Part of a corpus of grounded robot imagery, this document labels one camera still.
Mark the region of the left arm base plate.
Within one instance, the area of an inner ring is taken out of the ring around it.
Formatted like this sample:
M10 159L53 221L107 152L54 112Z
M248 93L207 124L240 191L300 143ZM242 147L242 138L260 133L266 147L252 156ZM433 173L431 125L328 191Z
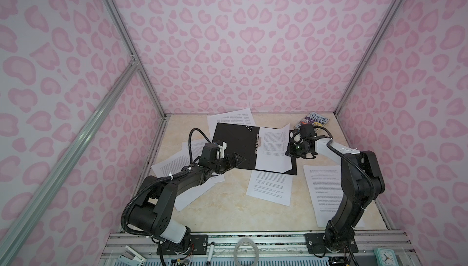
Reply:
M160 249L157 250L157 254L162 254L163 256L186 256L189 253L191 255L206 255L208 246L208 235L191 234L190 237L184 238L181 244L176 244L169 240L164 241Z

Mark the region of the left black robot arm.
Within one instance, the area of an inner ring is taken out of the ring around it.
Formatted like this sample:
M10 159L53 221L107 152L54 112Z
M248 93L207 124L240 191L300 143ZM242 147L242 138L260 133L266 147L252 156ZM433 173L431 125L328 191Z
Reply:
M129 234L188 248L190 229L171 219L176 198L203 185L213 175L222 175L245 162L246 159L236 152L225 153L226 147L226 143L209 142L204 145L202 155L180 172L167 177L145 178L123 210L122 229Z

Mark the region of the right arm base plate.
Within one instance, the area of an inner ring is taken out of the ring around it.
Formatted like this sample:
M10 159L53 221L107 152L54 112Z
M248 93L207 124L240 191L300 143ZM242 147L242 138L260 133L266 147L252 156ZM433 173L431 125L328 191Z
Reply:
M324 233L306 233L304 234L305 244L309 254L329 255L329 254L345 254L349 250L356 254L359 252L357 242L355 238L352 238L350 242L345 242L338 246L332 246L331 251L325 245Z

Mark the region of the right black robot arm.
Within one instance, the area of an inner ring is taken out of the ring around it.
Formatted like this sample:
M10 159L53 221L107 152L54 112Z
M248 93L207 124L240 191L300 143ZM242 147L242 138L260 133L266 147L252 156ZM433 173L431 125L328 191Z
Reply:
M305 160L322 155L341 165L343 197L338 210L325 227L324 246L330 252L349 246L365 210L385 191L375 153L346 147L335 142L325 127L305 124L290 132L285 155Z

